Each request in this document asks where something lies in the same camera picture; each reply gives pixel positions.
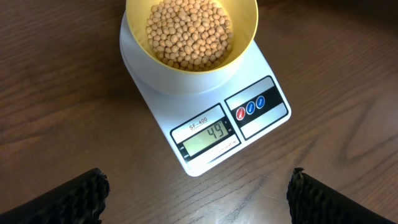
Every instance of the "digital scale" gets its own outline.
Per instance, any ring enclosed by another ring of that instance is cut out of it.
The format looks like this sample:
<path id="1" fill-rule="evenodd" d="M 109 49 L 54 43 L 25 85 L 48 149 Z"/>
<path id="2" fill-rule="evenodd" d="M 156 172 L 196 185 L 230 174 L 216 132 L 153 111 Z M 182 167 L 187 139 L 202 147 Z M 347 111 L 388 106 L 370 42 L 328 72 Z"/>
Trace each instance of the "digital scale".
<path id="1" fill-rule="evenodd" d="M 274 128 L 292 113 L 275 75 L 253 41 L 236 73 L 222 85 L 194 95 L 169 95 L 137 75 L 145 66 L 166 69 L 138 45 L 123 17 L 124 63 L 185 172 L 199 176 Z"/>

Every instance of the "bowl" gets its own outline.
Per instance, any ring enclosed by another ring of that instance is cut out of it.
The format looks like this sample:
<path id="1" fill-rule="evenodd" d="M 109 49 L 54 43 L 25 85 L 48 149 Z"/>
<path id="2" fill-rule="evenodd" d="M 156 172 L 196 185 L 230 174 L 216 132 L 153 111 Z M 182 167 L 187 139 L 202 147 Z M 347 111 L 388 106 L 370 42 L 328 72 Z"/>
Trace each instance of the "bowl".
<path id="1" fill-rule="evenodd" d="M 232 24 L 232 32 L 234 39 L 232 43 L 232 51 L 229 53 L 225 61 L 217 68 L 205 72 L 188 72 L 181 71 L 176 68 L 163 64 L 152 51 L 152 47 L 148 44 L 146 33 L 147 19 L 153 5 L 159 4 L 160 0 L 127 0 L 126 16 L 130 27 L 130 31 L 141 47 L 141 49 L 153 60 L 168 69 L 200 75 L 203 73 L 221 70 L 237 60 L 248 48 L 254 38 L 258 23 L 258 9 L 256 0 L 217 0 L 213 1 L 222 7 L 229 17 Z"/>

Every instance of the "blue button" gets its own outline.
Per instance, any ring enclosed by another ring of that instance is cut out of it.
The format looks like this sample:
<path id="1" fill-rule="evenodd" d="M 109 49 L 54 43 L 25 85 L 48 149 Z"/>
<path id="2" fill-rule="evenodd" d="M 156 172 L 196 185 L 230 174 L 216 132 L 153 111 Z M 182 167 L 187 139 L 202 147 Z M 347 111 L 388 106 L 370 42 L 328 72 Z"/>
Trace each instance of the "blue button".
<path id="1" fill-rule="evenodd" d="M 265 103 L 266 103 L 266 99 L 263 96 L 257 97 L 256 106 L 257 106 L 258 109 L 263 108 Z"/>
<path id="2" fill-rule="evenodd" d="M 248 115 L 251 115 L 251 114 L 254 113 L 254 109 L 256 109 L 256 105 L 254 104 L 253 101 L 250 101 L 250 102 L 248 103 L 248 105 L 246 106 L 246 113 L 247 113 Z"/>

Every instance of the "wood grain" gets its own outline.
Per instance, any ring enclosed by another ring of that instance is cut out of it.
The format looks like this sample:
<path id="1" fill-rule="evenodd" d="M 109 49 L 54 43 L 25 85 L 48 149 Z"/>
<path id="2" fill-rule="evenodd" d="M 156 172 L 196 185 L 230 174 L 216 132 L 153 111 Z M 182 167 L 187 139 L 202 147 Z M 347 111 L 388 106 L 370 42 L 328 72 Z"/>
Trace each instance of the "wood grain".
<path id="1" fill-rule="evenodd" d="M 105 223 L 290 223 L 302 166 L 398 222 L 395 3 L 259 0 L 256 42 L 293 115 L 191 178 L 124 67 L 124 1 L 0 0 L 0 213 L 99 167 Z"/>

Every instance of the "display panel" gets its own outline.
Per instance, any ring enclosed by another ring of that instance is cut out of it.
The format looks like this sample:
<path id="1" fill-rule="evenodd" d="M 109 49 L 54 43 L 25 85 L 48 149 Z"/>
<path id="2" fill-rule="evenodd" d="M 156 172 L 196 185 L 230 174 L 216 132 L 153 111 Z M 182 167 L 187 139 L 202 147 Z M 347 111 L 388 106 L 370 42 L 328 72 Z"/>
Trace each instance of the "display panel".
<path id="1" fill-rule="evenodd" d="M 193 156 L 196 153 L 206 149 L 206 147 L 210 146 L 214 142 L 217 142 L 225 137 L 228 137 L 228 132 L 223 122 L 218 121 L 194 137 L 183 142 L 183 145 L 189 156 Z"/>

